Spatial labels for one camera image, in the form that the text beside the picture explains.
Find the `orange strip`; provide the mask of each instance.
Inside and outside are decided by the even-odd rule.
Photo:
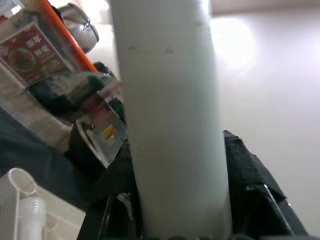
[[[74,50],[74,56],[76,57],[79,64],[83,67],[83,70],[88,70],[91,72],[97,72],[95,66],[88,59],[84,51],[79,47],[78,43],[71,35],[71,33],[66,29],[65,25],[62,23],[60,18],[57,16],[55,11],[51,8],[49,2],[47,0],[39,0],[41,13],[44,16],[48,16],[48,18],[52,21],[52,24],[58,29],[61,36],[65,38],[65,40],[71,45]]]

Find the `white pipe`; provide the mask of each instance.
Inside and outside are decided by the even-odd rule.
[[[19,240],[43,240],[47,205],[40,198],[19,201]]]
[[[12,168],[8,172],[10,183],[20,193],[19,198],[28,198],[37,191],[37,185],[34,178],[21,168]]]
[[[210,19],[201,0],[112,0],[147,237],[231,233]]]

